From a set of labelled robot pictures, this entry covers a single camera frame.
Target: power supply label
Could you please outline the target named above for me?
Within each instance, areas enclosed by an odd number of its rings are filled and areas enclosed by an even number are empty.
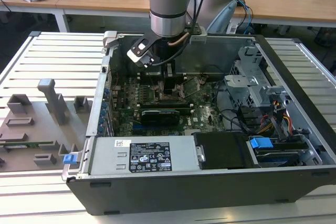
[[[131,143],[129,170],[132,173],[171,171],[169,143]]]

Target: metal drive bracket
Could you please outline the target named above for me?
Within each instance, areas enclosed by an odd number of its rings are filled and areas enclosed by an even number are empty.
[[[228,86],[233,88],[248,88],[250,86],[258,85],[256,78],[246,76],[225,76],[225,81]]]
[[[262,99],[262,103],[269,102],[270,95],[287,95],[287,91],[283,86],[263,86],[261,87],[259,94]]]

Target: aluminum grating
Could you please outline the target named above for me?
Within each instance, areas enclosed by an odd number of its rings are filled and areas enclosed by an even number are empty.
[[[336,85],[326,69],[316,64],[316,58],[308,54],[302,44],[291,41],[267,39],[285,66],[336,131]],[[271,68],[267,69],[277,85],[281,85]]]

